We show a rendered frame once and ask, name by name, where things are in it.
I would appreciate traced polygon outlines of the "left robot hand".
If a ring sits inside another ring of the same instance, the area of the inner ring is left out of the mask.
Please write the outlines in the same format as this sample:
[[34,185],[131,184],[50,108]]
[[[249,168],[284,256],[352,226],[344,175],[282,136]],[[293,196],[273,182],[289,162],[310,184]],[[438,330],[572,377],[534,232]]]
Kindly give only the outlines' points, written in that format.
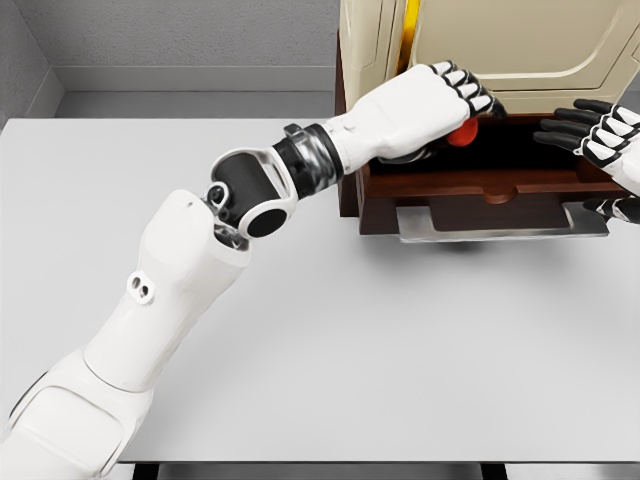
[[498,118],[506,109],[471,71],[451,61],[418,64],[361,99],[372,109],[373,156],[411,163],[428,145],[482,114]]

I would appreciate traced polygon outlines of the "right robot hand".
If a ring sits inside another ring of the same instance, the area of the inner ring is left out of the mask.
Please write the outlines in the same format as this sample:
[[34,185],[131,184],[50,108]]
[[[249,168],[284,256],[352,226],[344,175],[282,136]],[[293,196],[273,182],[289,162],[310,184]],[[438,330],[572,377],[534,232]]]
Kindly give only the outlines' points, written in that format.
[[640,113],[617,103],[577,99],[540,122],[535,142],[586,158],[629,193],[625,198],[591,198],[584,209],[607,219],[640,225]]

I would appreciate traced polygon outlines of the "red round switch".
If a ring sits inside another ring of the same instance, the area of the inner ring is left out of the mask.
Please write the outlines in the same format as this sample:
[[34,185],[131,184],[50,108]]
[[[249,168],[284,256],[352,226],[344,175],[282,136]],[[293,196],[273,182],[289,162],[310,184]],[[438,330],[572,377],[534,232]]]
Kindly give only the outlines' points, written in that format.
[[469,118],[463,124],[446,136],[446,141],[454,147],[465,147],[471,144],[479,130],[477,118]]

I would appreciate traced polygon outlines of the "beige and brown cabinet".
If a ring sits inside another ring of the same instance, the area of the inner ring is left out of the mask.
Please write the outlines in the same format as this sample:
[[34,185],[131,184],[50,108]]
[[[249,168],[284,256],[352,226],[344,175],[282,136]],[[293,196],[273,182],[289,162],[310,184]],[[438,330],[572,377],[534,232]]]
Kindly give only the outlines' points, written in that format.
[[473,72],[507,115],[614,103],[640,78],[640,0],[339,0],[337,113],[417,64]]

